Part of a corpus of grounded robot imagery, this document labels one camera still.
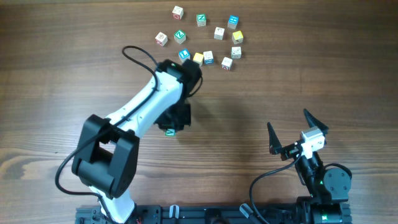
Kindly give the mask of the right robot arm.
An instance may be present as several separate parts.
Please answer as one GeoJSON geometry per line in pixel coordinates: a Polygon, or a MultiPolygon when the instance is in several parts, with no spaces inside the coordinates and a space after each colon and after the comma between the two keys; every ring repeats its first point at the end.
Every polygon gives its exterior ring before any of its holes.
{"type": "Polygon", "coordinates": [[[274,128],[267,123],[269,151],[280,155],[283,161],[292,159],[302,185],[309,196],[298,197],[291,205],[278,207],[278,217],[289,223],[351,223],[348,193],[352,172],[337,163],[325,165],[318,151],[326,145],[328,126],[304,109],[309,128],[300,133],[300,139],[283,146],[274,128]]]}

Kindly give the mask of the yellow top block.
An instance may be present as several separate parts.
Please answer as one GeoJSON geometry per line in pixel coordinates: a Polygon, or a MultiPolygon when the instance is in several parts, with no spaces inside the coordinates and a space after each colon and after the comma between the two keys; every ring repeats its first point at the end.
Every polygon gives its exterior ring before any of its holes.
{"type": "Polygon", "coordinates": [[[197,52],[194,56],[193,56],[193,61],[198,63],[199,66],[203,65],[203,61],[204,61],[204,55],[197,52]]]}

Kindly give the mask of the blue P block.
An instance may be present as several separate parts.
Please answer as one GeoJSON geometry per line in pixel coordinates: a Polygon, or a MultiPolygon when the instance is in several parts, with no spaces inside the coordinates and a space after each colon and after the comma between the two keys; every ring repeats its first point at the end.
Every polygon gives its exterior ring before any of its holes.
{"type": "Polygon", "coordinates": [[[214,63],[214,56],[212,51],[206,51],[203,53],[204,55],[204,63],[206,65],[214,63]]]}

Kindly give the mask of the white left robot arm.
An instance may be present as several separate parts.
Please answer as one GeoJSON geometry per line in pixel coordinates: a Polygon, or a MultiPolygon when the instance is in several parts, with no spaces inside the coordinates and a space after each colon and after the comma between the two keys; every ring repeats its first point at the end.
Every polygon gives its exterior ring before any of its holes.
{"type": "Polygon", "coordinates": [[[136,204],[128,187],[136,173],[141,138],[153,124],[164,132],[189,126],[187,98],[202,79],[198,63],[187,59],[179,65],[165,60],[126,105],[105,118],[93,114],[85,121],[72,172],[99,195],[100,206],[88,223],[130,222],[136,204]]]}

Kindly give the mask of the green V block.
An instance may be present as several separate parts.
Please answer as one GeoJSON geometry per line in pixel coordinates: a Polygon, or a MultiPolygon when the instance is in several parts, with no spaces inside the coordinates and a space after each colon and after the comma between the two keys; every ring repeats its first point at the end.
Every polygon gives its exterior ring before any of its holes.
{"type": "Polygon", "coordinates": [[[165,131],[166,136],[175,136],[176,131],[174,129],[167,129],[165,131]]]}

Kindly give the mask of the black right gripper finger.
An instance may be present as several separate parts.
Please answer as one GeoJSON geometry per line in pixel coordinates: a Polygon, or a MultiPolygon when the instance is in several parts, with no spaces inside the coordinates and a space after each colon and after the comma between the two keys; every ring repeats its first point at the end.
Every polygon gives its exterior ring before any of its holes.
{"type": "Polygon", "coordinates": [[[282,149],[282,145],[277,137],[271,123],[267,123],[267,130],[269,133],[269,149],[282,149]]]}
{"type": "Polygon", "coordinates": [[[306,108],[303,109],[303,113],[304,113],[304,117],[307,120],[307,123],[309,125],[310,128],[312,127],[317,127],[319,128],[321,131],[328,131],[329,127],[326,126],[324,123],[322,123],[320,120],[316,119],[316,117],[314,117],[314,115],[312,115],[309,110],[307,110],[306,108]]]}

